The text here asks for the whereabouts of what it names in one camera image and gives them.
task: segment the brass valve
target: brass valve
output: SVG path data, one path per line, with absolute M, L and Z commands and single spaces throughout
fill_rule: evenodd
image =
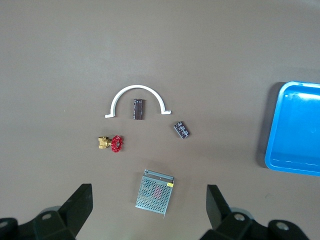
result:
M 123 144 L 123 139 L 118 135 L 114 136 L 112 139 L 107 136 L 100 136 L 98 140 L 99 149 L 106 149 L 108 147 L 111 147 L 111 150 L 114 153 L 118 153 L 121 150 Z
M 112 140 L 109 139 L 107 136 L 100 136 L 99 140 L 99 149 L 106 149 L 111 146 Z

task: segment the blue plastic tray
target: blue plastic tray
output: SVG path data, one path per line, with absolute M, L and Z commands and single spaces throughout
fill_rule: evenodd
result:
M 320 84 L 291 81 L 280 89 L 265 164 L 320 176 Z

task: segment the red valve handwheel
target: red valve handwheel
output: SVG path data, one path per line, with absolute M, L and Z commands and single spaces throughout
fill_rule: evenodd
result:
M 121 148 L 122 148 L 122 138 L 118 135 L 114 136 L 114 138 L 112 138 L 112 142 L 111 142 L 111 150 L 114 153 L 118 153 Z

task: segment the brass fitting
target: brass fitting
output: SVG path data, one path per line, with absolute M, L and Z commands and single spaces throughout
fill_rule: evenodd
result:
M 100 136 L 99 140 L 99 149 L 106 149 L 111 146 L 112 139 L 109 139 L 107 136 Z

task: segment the perforated metal casing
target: perforated metal casing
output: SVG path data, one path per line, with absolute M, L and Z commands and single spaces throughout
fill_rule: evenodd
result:
M 173 176 L 144 170 L 135 206 L 165 215 L 173 186 Z

